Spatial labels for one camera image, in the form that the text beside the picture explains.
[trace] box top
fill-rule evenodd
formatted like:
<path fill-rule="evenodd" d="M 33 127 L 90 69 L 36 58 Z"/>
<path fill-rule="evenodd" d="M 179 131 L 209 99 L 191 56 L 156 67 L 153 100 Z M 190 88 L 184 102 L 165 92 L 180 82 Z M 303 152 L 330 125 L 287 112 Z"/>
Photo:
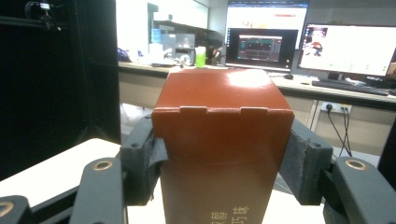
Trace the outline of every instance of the box top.
<path fill-rule="evenodd" d="M 242 107 L 290 110 L 280 90 L 258 69 L 172 70 L 155 109 L 206 107 L 240 110 Z"/>

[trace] red-brown box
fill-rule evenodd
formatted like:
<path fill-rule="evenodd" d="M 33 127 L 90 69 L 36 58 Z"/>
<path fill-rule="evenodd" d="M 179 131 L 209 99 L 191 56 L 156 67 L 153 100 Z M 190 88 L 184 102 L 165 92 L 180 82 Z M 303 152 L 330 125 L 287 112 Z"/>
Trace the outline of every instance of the red-brown box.
<path fill-rule="evenodd" d="M 262 223 L 294 119 L 262 70 L 171 71 L 151 118 L 166 223 Z"/>

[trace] black monitor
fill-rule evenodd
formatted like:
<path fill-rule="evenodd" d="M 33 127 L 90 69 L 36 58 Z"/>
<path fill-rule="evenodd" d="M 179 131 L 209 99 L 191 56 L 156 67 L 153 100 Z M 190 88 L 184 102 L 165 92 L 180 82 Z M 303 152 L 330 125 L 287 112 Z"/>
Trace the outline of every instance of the black monitor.
<path fill-rule="evenodd" d="M 300 46 L 308 0 L 229 0 L 226 32 L 229 28 L 298 30 L 295 48 Z"/>
<path fill-rule="evenodd" d="M 225 65 L 290 72 L 298 30 L 229 28 Z"/>
<path fill-rule="evenodd" d="M 328 79 L 342 79 L 343 74 L 384 77 L 395 36 L 396 26 L 308 23 L 299 67 L 328 72 Z"/>

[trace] monitor stand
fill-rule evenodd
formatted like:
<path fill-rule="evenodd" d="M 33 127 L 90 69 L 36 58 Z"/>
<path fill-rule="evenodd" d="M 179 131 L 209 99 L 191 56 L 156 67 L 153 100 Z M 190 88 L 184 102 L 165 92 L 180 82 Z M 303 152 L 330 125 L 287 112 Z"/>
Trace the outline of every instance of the monitor stand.
<path fill-rule="evenodd" d="M 326 77 L 318 77 L 319 81 L 351 85 L 342 73 L 328 73 Z"/>

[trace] black partition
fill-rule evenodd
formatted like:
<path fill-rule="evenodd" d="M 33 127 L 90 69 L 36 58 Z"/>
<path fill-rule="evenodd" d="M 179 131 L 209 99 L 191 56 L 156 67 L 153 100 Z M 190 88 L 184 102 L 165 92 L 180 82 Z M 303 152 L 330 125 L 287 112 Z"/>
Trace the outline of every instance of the black partition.
<path fill-rule="evenodd" d="M 49 1 L 61 31 L 2 2 L 0 180 L 90 138 L 120 143 L 115 1 Z"/>

